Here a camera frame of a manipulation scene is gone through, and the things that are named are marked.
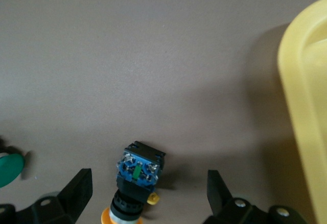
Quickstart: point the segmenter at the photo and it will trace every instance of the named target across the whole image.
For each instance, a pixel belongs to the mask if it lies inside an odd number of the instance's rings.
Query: screw
[[[284,208],[278,208],[277,209],[277,213],[281,216],[287,217],[290,215],[290,212],[288,212],[286,209]]]
[[[245,204],[245,202],[244,202],[243,200],[235,200],[235,204],[236,204],[238,207],[241,207],[241,208],[243,208],[243,207],[246,206],[246,204]]]

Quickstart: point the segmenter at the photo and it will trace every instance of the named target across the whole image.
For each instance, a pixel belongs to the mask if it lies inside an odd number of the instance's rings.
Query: yellow plastic bin
[[[327,224],[327,0],[289,25],[278,67],[316,219]]]

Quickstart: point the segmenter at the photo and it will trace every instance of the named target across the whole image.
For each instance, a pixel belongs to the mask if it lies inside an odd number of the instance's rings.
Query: green circular cap
[[[24,158],[20,154],[10,154],[0,158],[0,187],[11,183],[24,168]]]

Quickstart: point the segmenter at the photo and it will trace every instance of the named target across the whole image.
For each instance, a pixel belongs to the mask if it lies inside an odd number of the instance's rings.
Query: gray table surface
[[[202,223],[206,171],[315,223],[278,76],[287,25],[317,0],[0,0],[0,134],[34,158],[0,189],[25,208],[81,168],[100,223],[123,148],[167,152],[144,223]]]

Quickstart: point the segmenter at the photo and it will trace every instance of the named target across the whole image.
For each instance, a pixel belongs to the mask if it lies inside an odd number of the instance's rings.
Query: screw head
[[[244,208],[246,206],[246,204],[243,200],[235,200],[235,204],[241,208]]]
[[[278,208],[277,210],[277,213],[281,216],[284,216],[284,217],[288,217],[290,216],[290,212],[288,212],[286,209],[284,208]]]

